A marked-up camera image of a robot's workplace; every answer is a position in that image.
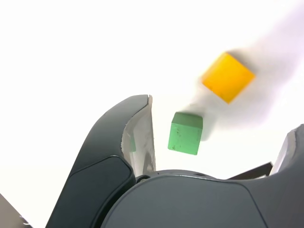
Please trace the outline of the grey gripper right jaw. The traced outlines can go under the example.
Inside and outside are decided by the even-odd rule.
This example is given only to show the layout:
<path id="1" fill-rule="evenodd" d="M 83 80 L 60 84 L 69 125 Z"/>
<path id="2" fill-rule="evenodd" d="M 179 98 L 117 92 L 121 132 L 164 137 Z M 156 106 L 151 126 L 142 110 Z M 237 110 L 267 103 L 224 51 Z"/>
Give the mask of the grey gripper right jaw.
<path id="1" fill-rule="evenodd" d="M 268 176 L 220 180 L 192 173 L 148 178 L 110 209 L 104 228 L 301 228 L 304 127 L 290 131 Z"/>

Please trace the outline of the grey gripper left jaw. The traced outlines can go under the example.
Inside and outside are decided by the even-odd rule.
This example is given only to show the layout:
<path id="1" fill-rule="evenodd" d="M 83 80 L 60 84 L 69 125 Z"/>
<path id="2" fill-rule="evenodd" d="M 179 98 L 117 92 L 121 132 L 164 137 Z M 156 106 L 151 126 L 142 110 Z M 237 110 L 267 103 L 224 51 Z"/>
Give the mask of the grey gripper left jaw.
<path id="1" fill-rule="evenodd" d="M 88 133 L 47 227 L 101 227 L 137 177 L 155 170 L 152 97 L 134 95 L 109 109 Z"/>

